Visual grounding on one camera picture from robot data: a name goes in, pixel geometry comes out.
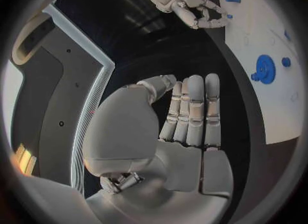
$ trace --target white panel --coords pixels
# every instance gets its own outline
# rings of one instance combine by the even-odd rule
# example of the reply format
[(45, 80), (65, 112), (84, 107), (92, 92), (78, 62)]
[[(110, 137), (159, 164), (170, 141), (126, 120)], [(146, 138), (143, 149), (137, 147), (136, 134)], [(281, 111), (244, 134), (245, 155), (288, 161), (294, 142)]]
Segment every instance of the white panel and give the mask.
[[(251, 80), (263, 115), (266, 143), (298, 137), (303, 122), (303, 78), (295, 47), (285, 37), (282, 21), (265, 0), (220, 0), (220, 4), (233, 15), (226, 26), (225, 42), (249, 79), (256, 72), (261, 54), (268, 54), (275, 62), (276, 77), (272, 84)], [(291, 67), (282, 66), (283, 57), (291, 59)]]
[(22, 83), (23, 74), (11, 63), (11, 61), (8, 61), (4, 70), (1, 96), (5, 132), (10, 146), (13, 112)]

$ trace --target blue gear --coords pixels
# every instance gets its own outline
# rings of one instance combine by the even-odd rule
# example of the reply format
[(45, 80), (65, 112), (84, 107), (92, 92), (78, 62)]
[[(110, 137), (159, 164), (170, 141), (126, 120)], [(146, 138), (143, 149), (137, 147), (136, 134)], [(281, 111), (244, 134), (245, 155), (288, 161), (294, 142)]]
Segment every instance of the blue gear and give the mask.
[(257, 72), (253, 77), (255, 81), (261, 81), (263, 84), (270, 84), (276, 76), (276, 67), (273, 59), (268, 55), (260, 55), (257, 60)]

